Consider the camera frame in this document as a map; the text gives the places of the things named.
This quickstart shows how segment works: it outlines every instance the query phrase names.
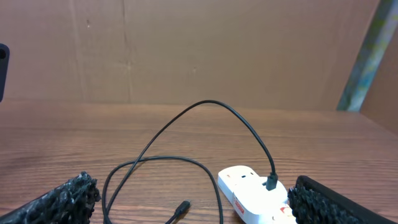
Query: red label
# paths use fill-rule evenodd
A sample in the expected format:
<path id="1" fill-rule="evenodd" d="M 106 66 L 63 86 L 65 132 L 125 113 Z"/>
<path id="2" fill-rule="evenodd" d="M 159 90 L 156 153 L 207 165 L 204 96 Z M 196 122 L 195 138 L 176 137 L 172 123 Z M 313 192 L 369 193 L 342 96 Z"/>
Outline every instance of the red label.
<path id="1" fill-rule="evenodd" d="M 242 208 L 242 205 L 238 202 L 238 200 L 235 197 L 235 205 L 237 206 L 237 208 L 239 209 L 239 211 L 241 211 L 242 214 L 244 214 L 244 209 Z"/>

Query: charging cable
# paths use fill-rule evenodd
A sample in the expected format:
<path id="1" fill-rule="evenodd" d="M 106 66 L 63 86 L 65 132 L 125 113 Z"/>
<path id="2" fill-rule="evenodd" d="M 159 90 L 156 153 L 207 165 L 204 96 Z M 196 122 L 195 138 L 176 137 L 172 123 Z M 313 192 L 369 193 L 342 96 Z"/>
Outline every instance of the charging cable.
<path id="1" fill-rule="evenodd" d="M 108 178 L 106 179 L 105 183 L 104 183 L 104 188 L 102 191 L 102 211 L 103 211 L 103 215 L 104 215 L 104 224 L 112 224 L 111 220 L 109 219 L 109 211 L 111 210 L 112 204 L 116 198 L 116 196 L 118 195 L 119 191 L 121 190 L 122 186 L 124 185 L 124 183 L 126 183 L 127 179 L 130 177 L 130 175 L 132 174 L 134 168 L 137 166 L 138 162 L 143 162 L 143 161 L 150 161 L 150 160 L 157 160 L 157 159 L 179 159 L 182 161 L 187 161 L 187 162 L 191 162 L 193 164 L 196 164 L 198 166 L 200 166 L 202 169 L 204 169 L 207 174 L 210 177 L 210 180 L 215 188 L 215 192 L 216 192 L 216 198 L 217 198 L 217 204 L 218 204 L 218 210 L 220 213 L 220 224 L 223 224 L 223 208 L 222 208 L 222 204 L 221 204 L 221 199 L 220 199 L 220 194 L 218 192 L 218 188 L 217 188 L 217 184 L 211 174 L 211 172 L 201 163 L 194 161 L 193 159 L 189 159 L 189 158 L 185 158 L 185 157 L 180 157 L 180 156 L 154 156 L 154 157 L 147 157 L 147 158 L 142 158 L 144 153 L 146 152 L 146 150 L 148 150 L 149 146 L 156 140 L 156 138 L 167 128 L 169 127 L 175 120 L 177 120 L 179 117 L 181 117 L 183 114 L 185 114 L 187 111 L 189 111 L 190 109 L 198 106 L 198 105 L 202 105 L 205 103 L 213 103 L 216 105 L 220 105 L 224 108 L 226 108 L 227 110 L 229 110 L 232 114 L 234 114 L 240 121 L 242 121 L 242 123 L 250 130 L 250 132 L 253 134 L 254 138 L 256 138 L 257 142 L 260 144 L 260 146 L 262 147 L 262 149 L 264 150 L 264 152 L 266 153 L 269 163 L 271 165 L 271 173 L 268 176 L 268 181 L 266 184 L 266 188 L 267 190 L 273 190 L 276 188 L 276 184 L 278 182 L 278 175 L 276 174 L 275 171 L 275 165 L 274 165 L 274 161 L 272 160 L 271 154 L 269 153 L 268 149 L 266 148 L 266 145 L 263 143 L 263 141 L 261 140 L 261 138 L 259 137 L 259 135 L 257 134 L 257 132 L 253 129 L 253 127 L 238 113 L 236 112 L 234 109 L 232 109 L 232 107 L 228 106 L 225 103 L 222 103 L 220 101 L 216 101 L 216 100 L 203 100 L 203 101 L 199 101 L 198 103 L 195 103 L 191 106 L 189 106 L 187 109 L 183 110 L 181 113 L 179 113 L 176 117 L 174 117 L 171 121 L 169 121 L 147 144 L 147 146 L 144 148 L 144 150 L 142 150 L 142 152 L 139 154 L 138 158 L 135 161 L 129 161 L 129 162 L 125 162 L 123 164 L 118 165 L 115 169 L 113 169 L 111 171 L 111 173 L 108 175 Z M 127 166 L 129 164 L 132 164 L 132 166 L 130 167 L 129 171 L 126 173 L 126 175 L 123 177 L 122 181 L 120 182 L 120 184 L 118 185 L 118 187 L 116 188 L 116 190 L 114 191 L 111 199 L 108 202 L 108 206 L 106 205 L 106 190 L 108 189 L 108 185 L 109 182 L 113 176 L 113 174 L 119 170 L 120 168 Z M 185 213 L 188 210 L 188 207 L 190 206 L 190 203 L 186 203 L 186 201 L 184 201 L 177 209 L 175 214 L 171 217 L 171 221 L 169 220 L 166 223 L 171 223 L 174 219 L 178 218 L 181 214 Z"/>

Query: wood grain surface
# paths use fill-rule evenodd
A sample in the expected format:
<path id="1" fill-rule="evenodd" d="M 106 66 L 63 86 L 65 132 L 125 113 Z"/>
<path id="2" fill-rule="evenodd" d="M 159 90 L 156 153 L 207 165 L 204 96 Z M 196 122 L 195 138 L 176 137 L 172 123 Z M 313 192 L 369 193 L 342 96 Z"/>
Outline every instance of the wood grain surface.
<path id="1" fill-rule="evenodd" d="M 151 137 L 184 106 L 101 105 L 3 101 L 0 104 L 0 214 L 64 183 L 82 170 L 102 186 L 109 172 L 135 159 Z M 359 204 L 398 221 L 398 138 L 358 113 L 237 110 L 269 148 L 280 181 L 289 188 L 308 175 Z M 231 113 L 199 106 L 181 117 L 146 156 L 185 156 L 217 177 L 246 165 L 270 172 L 266 155 Z M 112 192 L 127 171 L 112 179 Z M 224 195 L 225 223 L 239 223 Z M 185 199 L 179 223 L 217 223 L 214 189 L 199 167 L 180 161 L 142 164 L 119 193 L 114 223 L 164 223 Z M 101 223 L 96 205 L 93 223 Z"/>

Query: white device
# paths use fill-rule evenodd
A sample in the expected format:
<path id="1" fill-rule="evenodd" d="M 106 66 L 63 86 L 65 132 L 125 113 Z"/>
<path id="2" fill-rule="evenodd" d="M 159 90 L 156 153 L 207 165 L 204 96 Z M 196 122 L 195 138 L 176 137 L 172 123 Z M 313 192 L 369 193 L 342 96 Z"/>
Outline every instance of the white device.
<path id="1" fill-rule="evenodd" d="M 267 177 L 247 166 L 233 166 L 218 173 L 218 187 L 247 224 L 296 223 L 287 205 L 287 191 L 281 182 L 266 189 Z"/>

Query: black cord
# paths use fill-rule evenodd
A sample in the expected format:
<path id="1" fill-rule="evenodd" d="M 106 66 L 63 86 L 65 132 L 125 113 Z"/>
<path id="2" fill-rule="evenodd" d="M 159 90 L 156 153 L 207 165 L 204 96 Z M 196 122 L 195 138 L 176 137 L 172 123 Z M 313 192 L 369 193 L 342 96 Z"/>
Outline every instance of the black cord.
<path id="1" fill-rule="evenodd" d="M 144 153 L 146 152 L 146 150 L 148 150 L 149 146 L 156 140 L 156 138 L 167 128 L 169 127 L 176 119 L 178 119 L 179 117 L 181 117 L 183 114 L 185 114 L 187 111 L 189 111 L 190 109 L 198 106 L 198 105 L 202 105 L 204 103 L 213 103 L 216 105 L 220 105 L 224 108 L 226 108 L 227 110 L 229 110 L 230 112 L 232 112 L 232 114 L 234 114 L 239 120 L 241 120 L 244 125 L 250 130 L 250 132 L 253 134 L 253 136 L 256 138 L 256 140 L 258 141 L 258 143 L 260 144 L 260 146 L 262 147 L 262 149 L 264 150 L 264 152 L 267 154 L 267 157 L 269 159 L 269 163 L 271 165 L 271 175 L 268 177 L 268 181 L 267 181 L 267 189 L 268 190 L 272 190 L 275 188 L 278 177 L 275 171 L 275 165 L 274 165 L 274 161 L 272 160 L 272 157 L 268 151 L 268 149 L 266 148 L 265 144 L 263 143 L 263 141 L 261 140 L 261 138 L 259 137 L 259 135 L 256 133 L 256 131 L 252 128 L 252 126 L 238 113 L 236 112 L 234 109 L 232 109 L 232 107 L 226 105 L 225 103 L 216 101 L 216 100 L 203 100 L 203 101 L 199 101 L 198 103 L 195 103 L 191 106 L 189 106 L 187 109 L 183 110 L 181 113 L 179 113 L 176 117 L 174 117 L 171 121 L 169 121 L 147 144 L 147 146 L 144 148 L 144 150 L 142 150 L 142 152 L 139 154 L 137 160 L 135 161 L 131 161 L 133 163 L 133 165 L 130 167 L 129 171 L 127 172 L 127 174 L 123 177 L 122 181 L 120 182 L 120 184 L 118 185 L 118 187 L 116 188 L 116 190 L 114 191 L 111 199 L 109 200 L 108 206 L 106 206 L 106 189 L 108 188 L 108 184 L 109 181 L 112 177 L 112 175 L 115 172 L 115 169 L 109 174 L 108 178 L 106 179 L 105 183 L 104 183 L 104 189 L 103 189 L 103 193 L 102 193 L 102 210 L 103 210 L 103 215 L 104 215 L 104 224 L 112 224 L 111 220 L 109 219 L 108 215 L 109 215 L 109 211 L 111 210 L 112 204 L 116 198 L 116 196 L 118 195 L 119 191 L 121 190 L 122 186 L 124 185 L 124 183 L 126 183 L 127 179 L 130 177 L 130 175 L 132 174 L 134 168 L 136 167 L 138 162 L 142 162 L 145 160 L 153 160 L 153 159 L 148 159 L 148 158 L 144 158 L 141 159 L 142 156 L 144 155 Z M 214 178 L 212 176 L 212 174 L 210 173 L 210 171 L 208 172 L 208 169 L 201 165 L 200 163 L 191 160 L 191 159 L 187 159 L 187 158 L 183 158 L 183 157 L 173 157 L 173 159 L 181 159 L 184 161 L 189 161 L 192 162 L 198 166 L 200 166 L 201 168 L 205 169 L 206 172 L 209 174 L 211 181 L 213 182 L 213 185 L 215 186 L 215 191 L 216 191 L 216 195 L 217 195 L 217 201 L 218 201 L 218 208 L 220 211 L 220 223 L 223 223 L 223 216 L 222 216 L 222 205 L 221 205 L 221 199 L 220 199 L 220 195 L 218 193 L 218 189 L 217 189 L 217 185 L 215 184 Z"/>
<path id="2" fill-rule="evenodd" d="M 220 193 L 218 192 L 218 189 L 217 189 L 216 180 L 214 179 L 214 177 L 211 174 L 210 170 L 207 169 L 207 167 L 205 167 L 203 164 L 201 164 L 201 163 L 199 163 L 197 161 L 194 161 L 193 159 L 189 159 L 189 158 L 185 158 L 185 157 L 181 157 L 181 156 L 152 156 L 152 157 L 147 157 L 147 158 L 140 159 L 140 160 L 138 160 L 138 162 L 152 161 L 152 160 L 157 160 L 157 159 L 178 159 L 178 160 L 185 161 L 185 162 L 191 162 L 191 163 L 199 166 L 200 168 L 202 168 L 209 175 L 211 183 L 213 184 L 214 190 L 216 192 L 218 211 L 219 211 L 219 214 L 220 214 L 220 223 L 223 223 L 223 206 L 221 204 Z M 103 198 L 102 198 L 102 209 L 103 209 L 103 212 L 104 212 L 104 223 L 111 224 L 111 221 L 109 220 L 109 217 L 108 217 L 109 213 L 105 213 L 106 211 L 104 210 L 104 208 L 106 208 L 106 205 L 105 205 L 105 203 L 106 203 L 105 202 L 105 200 L 106 200 L 105 199 L 106 189 L 108 188 L 109 182 L 111 181 L 111 178 L 112 178 L 113 174 L 116 171 L 118 171 L 120 168 L 125 167 L 125 166 L 130 165 L 130 164 L 133 164 L 135 162 L 136 161 L 129 161 L 129 162 L 125 162 L 125 163 L 122 163 L 122 164 L 118 165 L 115 169 L 113 169 L 109 173 L 108 177 L 106 178 L 105 183 L 104 183 Z"/>
<path id="3" fill-rule="evenodd" d="M 174 214 L 166 223 L 164 224 L 171 224 L 175 219 L 177 218 L 177 215 Z"/>

